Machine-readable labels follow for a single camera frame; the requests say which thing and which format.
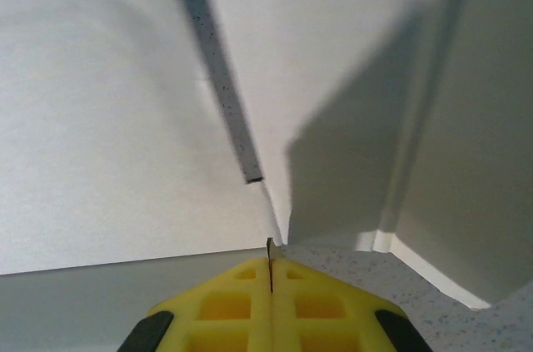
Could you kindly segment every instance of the gray speckled strip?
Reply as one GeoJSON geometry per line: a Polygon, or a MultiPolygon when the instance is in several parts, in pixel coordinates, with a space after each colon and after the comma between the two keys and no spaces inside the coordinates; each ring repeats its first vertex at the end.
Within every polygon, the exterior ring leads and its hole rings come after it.
{"type": "Polygon", "coordinates": [[[209,71],[242,173],[248,183],[260,181],[261,168],[209,1],[182,0],[182,3],[190,16],[197,45],[209,71]]]}

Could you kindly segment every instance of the black rubber edge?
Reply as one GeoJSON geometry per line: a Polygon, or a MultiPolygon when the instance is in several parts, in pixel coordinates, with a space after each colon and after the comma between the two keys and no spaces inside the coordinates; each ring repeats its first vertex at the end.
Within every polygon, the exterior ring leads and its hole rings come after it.
{"type": "Polygon", "coordinates": [[[118,352],[156,352],[173,319],[174,314],[165,310],[142,319],[118,348],[118,352]]]}
{"type": "Polygon", "coordinates": [[[432,352],[415,326],[406,317],[389,310],[378,310],[375,315],[397,352],[432,352]]]}

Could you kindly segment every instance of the speckled gray floor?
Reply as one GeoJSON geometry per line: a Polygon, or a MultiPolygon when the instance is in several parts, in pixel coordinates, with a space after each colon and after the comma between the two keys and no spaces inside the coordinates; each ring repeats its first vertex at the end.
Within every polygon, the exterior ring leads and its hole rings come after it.
{"type": "Polygon", "coordinates": [[[286,257],[398,304],[435,352],[533,351],[533,282],[472,311],[391,254],[285,246],[286,257]]]}

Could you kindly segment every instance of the white wall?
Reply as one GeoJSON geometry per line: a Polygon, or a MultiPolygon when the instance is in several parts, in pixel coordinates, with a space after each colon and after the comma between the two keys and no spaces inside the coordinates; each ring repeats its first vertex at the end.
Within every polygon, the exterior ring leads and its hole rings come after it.
{"type": "Polygon", "coordinates": [[[263,246],[176,0],[0,0],[0,274],[263,246]]]}
{"type": "Polygon", "coordinates": [[[391,251],[487,307],[533,278],[533,0],[466,0],[391,251]]]}
{"type": "Polygon", "coordinates": [[[214,0],[283,240],[371,249],[414,0],[214,0]]]}

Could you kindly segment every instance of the yellow plastic object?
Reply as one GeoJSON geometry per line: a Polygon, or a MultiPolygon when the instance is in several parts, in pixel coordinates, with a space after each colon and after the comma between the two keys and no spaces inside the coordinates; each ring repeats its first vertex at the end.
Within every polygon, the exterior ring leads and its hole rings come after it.
{"type": "Polygon", "coordinates": [[[287,259],[249,260],[148,315],[174,318],[157,352],[396,352],[375,312],[396,305],[287,259]]]}

